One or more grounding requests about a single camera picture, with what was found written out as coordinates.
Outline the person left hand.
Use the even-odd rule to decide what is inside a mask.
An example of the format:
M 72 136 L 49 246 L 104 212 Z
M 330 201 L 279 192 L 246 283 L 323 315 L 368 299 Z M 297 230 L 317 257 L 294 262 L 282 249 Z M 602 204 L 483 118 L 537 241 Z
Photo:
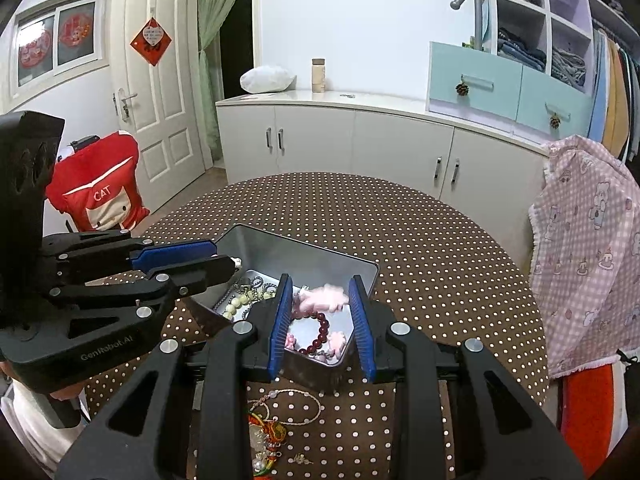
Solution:
M 21 381 L 21 379 L 18 378 L 17 374 L 14 372 L 12 365 L 8 361 L 2 361 L 0 363 L 0 367 L 3 374 L 8 376 L 9 378 L 12 378 L 16 382 Z M 62 388 L 60 390 L 50 392 L 49 396 L 52 399 L 59 400 L 59 401 L 65 401 L 65 400 L 77 398 L 80 395 L 81 391 L 84 390 L 86 385 L 88 385 L 88 380 L 84 380 L 83 382 L 78 382 L 77 384 L 73 384 L 65 388 Z

